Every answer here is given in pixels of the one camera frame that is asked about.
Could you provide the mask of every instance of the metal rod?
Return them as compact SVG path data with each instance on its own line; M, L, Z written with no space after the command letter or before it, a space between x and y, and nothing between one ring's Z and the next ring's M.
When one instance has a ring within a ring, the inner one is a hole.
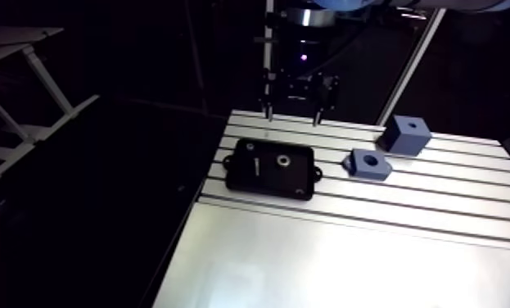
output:
M273 13L273 0L266 0L266 13ZM264 26L264 38L266 42L264 43L264 68L268 69L268 72L272 72L272 37L273 31L272 28L267 25ZM264 93L266 95L270 94L270 86L266 84L264 88Z
M29 67L35 72L37 77L41 80L41 82L44 85L44 88L48 90L50 95L52 96L52 99L56 101L58 106L69 115L73 112L73 107L71 106L70 102L65 98L64 93L58 88L58 85L56 84L56 81L50 76L48 73L46 67L44 67L43 62L37 57L35 54L35 51L33 47L29 46L27 48L24 48L22 52L25 55L25 59L27 60L27 63L29 64Z
M392 114L399 98L402 96L402 93L404 93L405 88L411 80L413 72L417 69L422 56L425 54L432 37L434 37L442 18L444 18L445 12L446 9L441 8L440 10L434 10L432 13L432 17L428 21L425 32L423 32L422 37L419 39L415 50L413 50L411 57L409 58L408 64L405 66L402 75L399 77L398 82L392 91L392 94L389 96L388 102L386 102L381 114L379 115L377 125L383 126L388 121L390 114Z
M7 123L12 132L16 133L22 140L32 143L33 139L21 128L21 126L8 114L0 104L0 117Z
M196 71L196 79L197 86L201 90L201 109L203 110L203 115L209 115L209 106L207 104L207 100L205 99L205 83L203 82L203 70L201 69L201 60L199 58L199 49L197 48L197 40L196 34L193 30L193 22L192 22L192 13L190 10L190 1L184 1L184 7L186 11L186 21L187 28L190 34L190 44L192 46L192 58L193 58L193 66Z

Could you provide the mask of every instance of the metal frame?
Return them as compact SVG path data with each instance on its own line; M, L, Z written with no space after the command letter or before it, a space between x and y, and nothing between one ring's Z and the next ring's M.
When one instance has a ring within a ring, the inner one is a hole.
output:
M17 134L23 140L22 144L15 148L0 147L0 160L4 162L0 165L0 177L10 167L12 167L19 159L35 148L34 143L39 140L46 140L61 128L69 120L75 118L84 108L95 102L99 96L93 95L78 106L71 106L64 93L58 87L56 81L50 76L46 67L37 57L31 45L27 45L22 49L29 67L37 75L38 79L43 83L45 89L50 93L52 99L62 109L64 115L51 127L43 127L37 125L21 125L17 123L11 115L0 105L0 117L7 124L2 130Z
M381 114L377 119L376 125L383 126L388 121L388 118L392 114L392 111L394 111L396 104L399 101L399 98L404 93L404 90L408 86L408 83L411 80L413 73L417 69L417 66L421 61L422 56L425 54L428 45L431 43L434 34L438 30L438 26L440 25L440 22L444 18L445 13L446 9L444 8L434 10L434 12L432 13L432 17L428 21L427 27L425 28L425 32L423 32L422 37L419 39L419 42L415 47L415 50L411 54L408 64L404 67L404 71L402 72L402 75L399 77L396 86L394 86L394 90L392 91L392 94L389 96L388 102L386 102L385 106L383 107Z

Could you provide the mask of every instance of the blue hexagonal block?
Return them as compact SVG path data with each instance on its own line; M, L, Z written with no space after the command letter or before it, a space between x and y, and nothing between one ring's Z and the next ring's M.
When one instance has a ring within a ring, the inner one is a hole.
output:
M422 118L394 115L377 144L390 153L417 156L431 138L431 131Z
M392 172L381 152L354 149L350 156L342 161L342 165L351 176L384 181Z

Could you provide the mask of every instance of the blue cube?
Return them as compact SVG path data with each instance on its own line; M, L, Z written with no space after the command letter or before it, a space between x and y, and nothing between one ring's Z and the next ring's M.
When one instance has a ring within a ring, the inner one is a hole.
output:
M386 162L381 152L353 149L350 156L342 161L342 165L350 176L363 179L384 181L392 172L392 167Z
M417 156L431 138L431 131L422 118L394 115L377 144L390 153Z

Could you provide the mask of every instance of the metal table surface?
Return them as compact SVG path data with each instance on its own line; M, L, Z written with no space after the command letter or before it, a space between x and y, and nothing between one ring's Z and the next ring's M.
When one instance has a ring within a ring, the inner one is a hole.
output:
M340 162L383 128L234 111L155 307L510 308L510 157L493 140L433 134L387 155L382 183ZM313 147L309 202L231 192L222 159L240 137Z

